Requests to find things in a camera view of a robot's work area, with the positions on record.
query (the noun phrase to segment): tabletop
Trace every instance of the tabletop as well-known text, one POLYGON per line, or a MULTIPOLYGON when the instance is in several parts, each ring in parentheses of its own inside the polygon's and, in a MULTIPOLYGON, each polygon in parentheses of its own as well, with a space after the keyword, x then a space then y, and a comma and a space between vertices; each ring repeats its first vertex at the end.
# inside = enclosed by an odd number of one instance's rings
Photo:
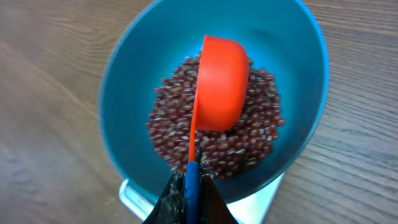
MULTIPOLYGON (((398 1, 304 0, 330 54, 322 120, 266 223, 398 223, 398 1)), ((150 0, 0 1, 0 223, 140 223, 98 135, 98 87, 150 0)))

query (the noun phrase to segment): bowl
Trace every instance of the bowl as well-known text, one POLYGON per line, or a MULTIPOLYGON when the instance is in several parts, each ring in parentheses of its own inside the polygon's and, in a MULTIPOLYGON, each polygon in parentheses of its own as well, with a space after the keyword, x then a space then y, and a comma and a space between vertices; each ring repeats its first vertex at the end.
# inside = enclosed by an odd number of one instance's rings
POLYGON ((259 166, 215 184, 227 203, 280 176, 300 155, 322 115, 328 88, 326 43, 299 0, 163 0, 143 10, 117 43, 100 93, 99 123, 113 164, 129 185, 155 202, 171 171, 155 152, 145 123, 154 88, 205 34, 240 42, 254 67, 275 75, 285 125, 259 166))

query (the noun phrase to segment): bowl rim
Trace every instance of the bowl rim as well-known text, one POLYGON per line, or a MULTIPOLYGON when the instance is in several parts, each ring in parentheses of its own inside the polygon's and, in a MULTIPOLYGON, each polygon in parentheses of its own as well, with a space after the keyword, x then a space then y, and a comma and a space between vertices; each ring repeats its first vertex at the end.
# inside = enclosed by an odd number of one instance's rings
MULTIPOLYGON (((132 22, 128 25, 128 27, 124 30, 122 36, 119 38, 119 40, 116 42, 113 50, 111 51, 111 54, 109 56, 109 59, 106 63, 104 72, 103 72, 103 77, 102 77, 102 81, 99 87, 99 102, 98 102, 98 114, 99 116, 97 117, 98 119, 98 123, 99 123, 99 133, 102 139, 102 142, 105 146, 105 151, 108 155, 108 158, 110 158, 111 163, 113 165, 113 167, 116 168, 116 170, 119 172, 119 174, 122 175, 122 177, 129 179, 129 185, 134 188, 134 190, 136 190, 139 194, 141 194, 143 197, 145 197, 146 199, 156 203, 156 201, 159 199, 156 195, 148 192, 147 190, 143 189, 138 183, 136 183, 134 180, 129 178, 129 175, 127 175, 122 167, 120 166, 120 164, 118 164, 116 162, 116 157, 114 156, 113 151, 111 150, 111 146, 110 143, 108 141, 108 138, 106 137, 106 133, 104 130, 104 98, 105 98, 105 89, 106 89, 106 84, 108 82, 108 78, 109 78, 109 73, 111 71, 111 68, 113 67, 113 63, 114 63, 114 59, 116 58, 119 49, 121 48, 121 46, 123 45, 124 41, 126 40, 127 36, 129 35, 129 33, 133 30, 133 28, 135 28, 135 26, 140 22, 140 20, 150 11, 152 10, 154 7, 156 7, 156 5, 158 5, 160 2, 162 1, 166 1, 166 0, 155 0, 152 3, 148 4, 133 20, 132 22)), ((323 57, 323 86, 322 86, 322 96, 321 96, 321 100, 320 100, 320 105, 318 108, 318 112, 317 115, 315 117, 315 122, 312 124, 312 127, 310 129, 310 131, 308 132, 306 138, 303 141, 303 144, 300 146, 300 148, 297 150, 297 152, 295 153, 294 156, 292 156, 277 172, 275 172, 270 178, 268 178, 266 181, 264 181, 262 184, 258 185, 257 187, 253 188, 252 190, 249 190, 241 195, 238 195, 236 197, 233 197, 231 199, 229 199, 227 201, 227 203, 230 202, 235 202, 237 200, 240 200, 242 198, 245 198, 249 195, 252 195, 254 193, 256 193, 257 191, 261 190, 262 188, 264 188, 265 186, 267 186, 268 184, 270 184, 272 181, 274 181, 276 178, 278 178, 280 175, 282 175, 292 164, 293 162, 296 160, 296 158, 298 158, 299 155, 301 155, 302 151, 305 149, 305 147, 307 146, 307 144, 309 143, 310 139, 312 138, 318 124, 319 124, 319 120, 322 117, 323 114, 323 110, 325 108, 325 104, 326 104, 326 98, 327 98, 327 94, 328 94, 328 87, 329 87, 329 58, 328 58, 328 49, 326 46, 326 40, 322 34, 322 30, 317 22, 317 20, 315 19, 315 16, 311 13, 311 11, 309 10, 309 8, 304 4, 304 2, 302 0, 294 0, 299 7, 302 8, 302 10, 304 11, 304 13, 307 15, 307 17, 310 19, 310 22, 312 23, 312 26, 315 29, 315 32, 317 34, 318 40, 319 40, 319 44, 320 44, 320 49, 322 52, 322 57, 323 57)))

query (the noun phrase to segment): adzuki bean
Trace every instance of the adzuki bean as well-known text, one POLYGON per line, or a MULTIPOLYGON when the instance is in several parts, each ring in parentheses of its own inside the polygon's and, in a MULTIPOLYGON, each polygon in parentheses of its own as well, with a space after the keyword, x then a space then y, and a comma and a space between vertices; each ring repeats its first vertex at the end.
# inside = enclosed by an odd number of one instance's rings
MULTIPOLYGON (((188 162, 189 135, 200 54, 186 57, 171 78, 156 88, 152 113, 147 127, 155 152, 172 170, 185 172, 188 162)), ((274 75, 264 68, 252 68, 249 58, 248 90, 241 117, 227 131, 197 131, 195 144, 203 148, 204 168, 227 179, 259 164, 272 152, 271 141, 278 138, 277 127, 285 121, 280 117, 280 95, 274 75)))

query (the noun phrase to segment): wooden surface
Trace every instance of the wooden surface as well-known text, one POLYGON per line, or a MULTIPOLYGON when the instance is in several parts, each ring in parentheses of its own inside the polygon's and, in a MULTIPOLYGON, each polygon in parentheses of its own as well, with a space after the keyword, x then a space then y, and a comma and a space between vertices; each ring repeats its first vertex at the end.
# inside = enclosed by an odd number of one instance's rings
MULTIPOLYGON (((115 41, 148 3, 0 1, 0 224, 140 223, 117 198, 96 103, 115 41)), ((330 91, 266 223, 398 223, 398 2, 305 3, 330 91)))

